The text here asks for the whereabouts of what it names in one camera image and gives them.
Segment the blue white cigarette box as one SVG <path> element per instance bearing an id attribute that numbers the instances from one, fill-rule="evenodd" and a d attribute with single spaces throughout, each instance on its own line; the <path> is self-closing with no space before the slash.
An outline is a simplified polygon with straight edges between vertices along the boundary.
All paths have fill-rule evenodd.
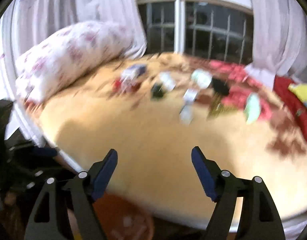
<path id="1" fill-rule="evenodd" d="M 147 72 L 146 64 L 134 64 L 129 66 L 121 73 L 121 81 L 134 80 Z"/>

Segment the white framed barred window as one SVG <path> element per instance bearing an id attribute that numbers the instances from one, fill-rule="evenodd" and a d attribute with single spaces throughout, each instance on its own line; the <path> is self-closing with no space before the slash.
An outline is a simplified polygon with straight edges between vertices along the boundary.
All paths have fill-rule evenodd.
<path id="1" fill-rule="evenodd" d="M 147 53 L 252 62 L 251 0 L 136 0 Z"/>

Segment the dark green round lid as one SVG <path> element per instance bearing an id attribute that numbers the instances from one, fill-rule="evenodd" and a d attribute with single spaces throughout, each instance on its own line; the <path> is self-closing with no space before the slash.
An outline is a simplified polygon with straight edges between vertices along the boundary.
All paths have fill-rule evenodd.
<path id="1" fill-rule="evenodd" d="M 162 99 L 165 96 L 165 90 L 161 83 L 154 83 L 150 92 L 151 98 L 154 100 Z"/>

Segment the red cloth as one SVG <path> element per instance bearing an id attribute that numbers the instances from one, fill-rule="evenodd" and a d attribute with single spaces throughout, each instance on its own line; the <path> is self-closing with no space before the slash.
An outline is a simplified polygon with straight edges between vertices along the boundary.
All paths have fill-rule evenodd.
<path id="1" fill-rule="evenodd" d="M 307 108 L 288 90 L 290 84 L 294 84 L 291 79 L 275 76 L 273 90 L 293 115 L 294 121 L 301 129 L 302 135 L 307 142 Z"/>

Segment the yellow cartoon pillow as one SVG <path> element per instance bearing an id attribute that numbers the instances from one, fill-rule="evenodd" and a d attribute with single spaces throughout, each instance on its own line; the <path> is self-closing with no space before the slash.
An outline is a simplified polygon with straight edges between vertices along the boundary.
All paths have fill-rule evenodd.
<path id="1" fill-rule="evenodd" d="M 288 90 L 292 92 L 307 108 L 307 83 L 290 84 Z"/>

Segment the white toothpaste tube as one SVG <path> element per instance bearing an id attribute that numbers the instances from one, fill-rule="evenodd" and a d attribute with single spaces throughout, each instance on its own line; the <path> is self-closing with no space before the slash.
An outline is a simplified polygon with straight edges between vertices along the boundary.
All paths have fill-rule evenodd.
<path id="1" fill-rule="evenodd" d="M 163 87 L 167 91 L 172 91 L 176 87 L 176 82 L 171 77 L 169 72 L 160 72 L 158 76 L 159 76 L 159 80 L 161 81 Z"/>

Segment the orange plastic trash bin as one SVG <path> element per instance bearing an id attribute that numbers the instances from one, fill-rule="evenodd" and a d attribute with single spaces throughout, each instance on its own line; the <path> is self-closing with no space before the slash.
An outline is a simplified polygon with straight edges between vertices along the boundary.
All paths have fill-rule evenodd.
<path id="1" fill-rule="evenodd" d="M 67 209 L 74 239 L 153 239 L 153 218 L 136 204 L 104 193 L 92 207 L 94 215 L 82 219 Z"/>

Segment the green cartoon lotion bottle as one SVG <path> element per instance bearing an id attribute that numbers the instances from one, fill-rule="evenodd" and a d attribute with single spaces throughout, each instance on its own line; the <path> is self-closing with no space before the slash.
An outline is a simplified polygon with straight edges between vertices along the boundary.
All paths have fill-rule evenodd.
<path id="1" fill-rule="evenodd" d="M 251 124 L 258 120 L 261 114 L 261 103 L 258 94 L 250 93 L 244 109 L 246 123 Z"/>

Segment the sheer white curtain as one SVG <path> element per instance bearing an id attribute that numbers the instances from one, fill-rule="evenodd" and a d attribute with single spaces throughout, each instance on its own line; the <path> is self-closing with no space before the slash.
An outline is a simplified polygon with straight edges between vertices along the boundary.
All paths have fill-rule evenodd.
<path id="1" fill-rule="evenodd" d="M 276 76 L 297 78 L 307 67 L 307 16 L 296 0 L 252 0 L 252 63 L 247 73 L 268 89 Z"/>
<path id="2" fill-rule="evenodd" d="M 74 23 L 113 21 L 132 30 L 134 44 L 127 57 L 135 59 L 147 49 L 135 0 L 12 0 L 0 18 L 0 91 L 15 98 L 20 68 L 16 59 L 54 32 Z"/>

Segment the yellow floral plush blanket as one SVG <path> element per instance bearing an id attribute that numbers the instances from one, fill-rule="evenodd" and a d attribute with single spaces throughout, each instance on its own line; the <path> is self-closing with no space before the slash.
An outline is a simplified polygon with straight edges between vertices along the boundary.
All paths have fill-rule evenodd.
<path id="1" fill-rule="evenodd" d="M 44 137 L 83 170 L 115 149 L 118 166 L 108 190 L 173 222 L 205 228 L 215 206 L 192 165 L 195 146 L 238 178 L 260 176 L 282 219 L 307 209 L 307 142 L 277 94 L 248 77 L 238 64 L 170 53 L 147 55 L 139 63 L 148 70 L 136 93 L 112 91 L 113 81 L 132 65 L 130 60 L 113 61 L 29 107 L 30 117 Z M 229 95 L 215 93 L 211 84 L 200 89 L 191 80 L 196 69 L 224 81 Z M 163 87 L 164 98 L 154 100 L 150 90 L 161 83 L 160 72 L 169 72 L 176 87 Z M 185 103 L 190 88 L 198 95 Z M 261 114 L 247 124 L 244 109 L 250 93 L 258 94 Z M 208 118 L 218 97 L 237 111 Z M 184 105 L 192 105 L 189 125 L 179 119 Z"/>

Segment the olive green foil wrapper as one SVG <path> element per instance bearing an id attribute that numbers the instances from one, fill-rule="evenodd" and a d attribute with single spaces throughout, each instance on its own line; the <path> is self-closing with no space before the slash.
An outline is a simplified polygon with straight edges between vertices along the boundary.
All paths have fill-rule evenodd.
<path id="1" fill-rule="evenodd" d="M 211 104 L 209 113 L 208 113 L 208 118 L 216 118 L 222 114 L 229 114 L 236 112 L 237 109 L 233 106 L 226 106 L 222 103 L 222 98 L 214 98 L 214 101 Z"/>

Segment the black sock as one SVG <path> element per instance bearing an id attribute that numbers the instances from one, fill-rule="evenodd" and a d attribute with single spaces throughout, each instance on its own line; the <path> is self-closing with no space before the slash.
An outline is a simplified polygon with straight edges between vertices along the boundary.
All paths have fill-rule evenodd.
<path id="1" fill-rule="evenodd" d="M 211 86 L 213 87 L 215 93 L 220 94 L 222 96 L 228 96 L 229 95 L 229 87 L 221 79 L 217 79 L 215 77 L 212 77 Z"/>

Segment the left sheer white curtain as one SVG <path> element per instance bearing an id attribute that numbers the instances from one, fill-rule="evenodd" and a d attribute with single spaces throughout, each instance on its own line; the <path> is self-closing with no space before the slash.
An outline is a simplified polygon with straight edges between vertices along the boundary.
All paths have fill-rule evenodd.
<path id="1" fill-rule="evenodd" d="M 74 23 L 113 21 L 132 30 L 134 44 L 127 57 L 135 59 L 147 49 L 135 0 L 12 0 L 0 18 L 0 91 L 15 98 L 20 68 L 16 59 L 54 32 Z"/>

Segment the small white purple box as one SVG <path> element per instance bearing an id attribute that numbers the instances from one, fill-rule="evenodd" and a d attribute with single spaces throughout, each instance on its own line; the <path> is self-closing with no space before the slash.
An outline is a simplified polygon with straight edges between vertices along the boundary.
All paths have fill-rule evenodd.
<path id="1" fill-rule="evenodd" d="M 198 95 L 198 90 L 195 89 L 187 89 L 184 96 L 183 100 L 185 103 L 193 103 Z"/>

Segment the white green labelled jar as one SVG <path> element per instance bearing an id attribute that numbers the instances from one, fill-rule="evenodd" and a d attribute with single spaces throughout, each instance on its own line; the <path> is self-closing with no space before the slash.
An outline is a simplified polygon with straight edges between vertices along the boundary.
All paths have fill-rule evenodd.
<path id="1" fill-rule="evenodd" d="M 213 76 L 210 72 L 203 69 L 196 69 L 191 74 L 191 80 L 197 84 L 200 89 L 206 89 L 210 86 Z"/>

